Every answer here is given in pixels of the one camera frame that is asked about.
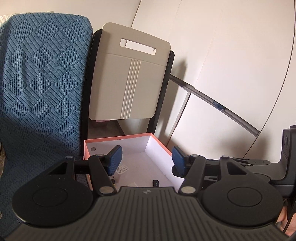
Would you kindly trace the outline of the person's right hand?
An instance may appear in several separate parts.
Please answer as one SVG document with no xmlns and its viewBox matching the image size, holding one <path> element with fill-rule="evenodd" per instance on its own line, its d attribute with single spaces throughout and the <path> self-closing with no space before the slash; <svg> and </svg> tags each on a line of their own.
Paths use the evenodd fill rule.
<svg viewBox="0 0 296 241">
<path fill-rule="evenodd" d="M 287 207 L 284 206 L 281 210 L 280 216 L 277 219 L 276 226 L 281 231 L 283 231 L 285 229 L 285 227 L 287 227 L 285 234 L 290 237 L 291 235 L 293 235 L 293 233 L 295 232 L 295 229 L 296 229 L 296 227 L 295 227 L 296 226 L 295 213 L 293 214 L 293 217 L 292 217 L 290 223 L 289 224 L 287 224 L 287 223 L 288 223 Z"/>
</svg>

